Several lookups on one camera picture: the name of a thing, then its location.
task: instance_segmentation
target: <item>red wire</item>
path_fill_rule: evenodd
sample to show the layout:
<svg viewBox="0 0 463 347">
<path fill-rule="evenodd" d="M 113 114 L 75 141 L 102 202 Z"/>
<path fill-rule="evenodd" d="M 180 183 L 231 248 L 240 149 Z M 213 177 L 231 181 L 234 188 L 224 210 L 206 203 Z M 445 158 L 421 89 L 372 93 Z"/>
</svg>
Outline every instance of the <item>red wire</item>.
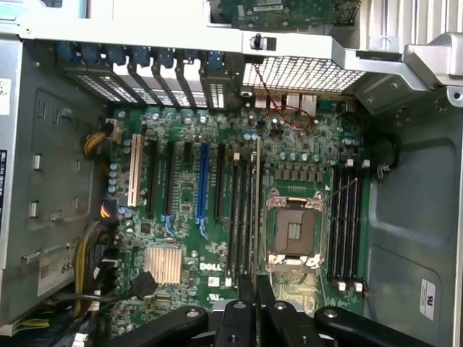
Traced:
<svg viewBox="0 0 463 347">
<path fill-rule="evenodd" d="M 301 112 L 305 115 L 307 115 L 310 120 L 312 121 L 315 117 L 310 115 L 308 112 L 306 112 L 306 110 L 302 110 L 301 108 L 298 108 L 298 107 L 294 107 L 294 106 L 289 106 L 289 105 L 286 105 L 286 106 L 278 106 L 276 105 L 276 102 L 275 100 L 273 99 L 273 96 L 272 94 L 270 93 L 270 90 L 267 88 L 267 84 L 264 82 L 263 80 L 263 77 L 262 77 L 262 74 L 260 73 L 260 70 L 258 68 L 258 66 L 256 64 L 253 64 L 254 66 L 254 69 L 255 69 L 255 73 L 257 74 L 257 76 L 259 76 L 259 80 L 260 80 L 260 83 L 262 83 L 262 86 L 264 87 L 264 89 L 266 90 L 267 92 L 267 96 L 270 98 L 270 102 L 272 103 L 273 105 L 273 108 L 271 108 L 270 110 L 268 110 L 267 114 L 265 115 L 265 117 L 268 117 L 272 112 L 276 112 L 282 119 L 285 123 L 289 124 L 291 127 L 294 127 L 296 129 L 302 129 L 302 131 L 305 131 L 307 130 L 307 128 L 310 127 L 311 123 L 307 124 L 305 127 L 301 127 L 299 124 L 296 124 L 296 123 L 293 123 L 291 122 L 285 115 L 283 115 L 282 112 L 280 112 L 280 110 L 284 110 L 285 108 L 290 108 L 292 110 L 296 110 L 296 112 Z"/>
</svg>

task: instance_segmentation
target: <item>cable bundle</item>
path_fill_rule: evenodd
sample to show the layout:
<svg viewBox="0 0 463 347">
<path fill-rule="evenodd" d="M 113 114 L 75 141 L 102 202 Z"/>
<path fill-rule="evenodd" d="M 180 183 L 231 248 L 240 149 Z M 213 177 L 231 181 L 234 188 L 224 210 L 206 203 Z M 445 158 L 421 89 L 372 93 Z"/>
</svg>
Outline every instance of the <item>cable bundle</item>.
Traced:
<svg viewBox="0 0 463 347">
<path fill-rule="evenodd" d="M 87 159 L 94 159 L 98 148 L 114 131 L 112 123 L 104 124 L 95 134 L 92 134 L 84 145 L 84 156 Z"/>
</svg>

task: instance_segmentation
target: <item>label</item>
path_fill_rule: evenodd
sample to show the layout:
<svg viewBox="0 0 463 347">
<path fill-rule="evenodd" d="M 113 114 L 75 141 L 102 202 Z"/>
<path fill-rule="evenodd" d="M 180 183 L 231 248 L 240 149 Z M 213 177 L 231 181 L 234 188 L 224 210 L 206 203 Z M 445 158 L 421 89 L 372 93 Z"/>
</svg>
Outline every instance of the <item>label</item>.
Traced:
<svg viewBox="0 0 463 347">
<path fill-rule="evenodd" d="M 434 306 L 436 305 L 436 286 L 421 280 L 420 312 L 430 320 L 434 320 Z"/>
<path fill-rule="evenodd" d="M 220 278 L 219 277 L 209 277 L 208 287 L 220 287 Z"/>
<path fill-rule="evenodd" d="M 255 4 L 256 6 L 279 5 L 281 4 L 281 0 L 257 0 Z"/>
<path fill-rule="evenodd" d="M 5 195 L 5 181 L 7 174 L 7 151 L 0 150 L 0 235 L 1 219 L 3 217 L 3 201 Z"/>
<path fill-rule="evenodd" d="M 222 271 L 222 266 L 220 264 L 210 264 L 210 263 L 201 262 L 200 270 Z"/>
<path fill-rule="evenodd" d="M 12 81 L 0 78 L 0 116 L 9 115 L 9 99 L 12 90 Z"/>
<path fill-rule="evenodd" d="M 41 257 L 37 296 L 59 286 L 74 276 L 74 248 Z"/>
<path fill-rule="evenodd" d="M 254 12 L 278 11 L 282 9 L 283 9 L 283 5 L 259 6 L 259 7 L 254 7 Z"/>
</svg>

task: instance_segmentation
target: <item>blue pcie slot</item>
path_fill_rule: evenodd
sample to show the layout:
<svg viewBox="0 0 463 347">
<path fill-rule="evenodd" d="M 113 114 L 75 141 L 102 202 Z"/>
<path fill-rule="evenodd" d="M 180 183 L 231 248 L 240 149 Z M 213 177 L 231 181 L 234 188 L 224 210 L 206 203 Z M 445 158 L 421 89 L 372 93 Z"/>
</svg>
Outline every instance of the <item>blue pcie slot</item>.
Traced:
<svg viewBox="0 0 463 347">
<path fill-rule="evenodd" d="M 200 226 L 201 236 L 206 240 L 209 238 L 205 231 L 206 222 L 206 200 L 208 193 L 208 169 L 209 169 L 209 144 L 203 143 L 200 149 L 200 175 L 198 180 L 196 224 Z"/>
</svg>

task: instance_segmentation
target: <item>white pci slot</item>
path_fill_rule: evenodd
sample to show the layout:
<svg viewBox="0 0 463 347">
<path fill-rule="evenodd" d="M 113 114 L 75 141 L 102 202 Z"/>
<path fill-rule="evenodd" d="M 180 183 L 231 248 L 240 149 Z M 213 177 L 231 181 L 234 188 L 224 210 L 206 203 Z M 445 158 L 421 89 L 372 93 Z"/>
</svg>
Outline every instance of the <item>white pci slot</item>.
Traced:
<svg viewBox="0 0 463 347">
<path fill-rule="evenodd" d="M 129 199 L 128 206 L 140 206 L 142 197 L 140 184 L 142 175 L 143 146 L 145 138 L 140 134 L 132 135 L 132 153 L 130 155 Z"/>
</svg>

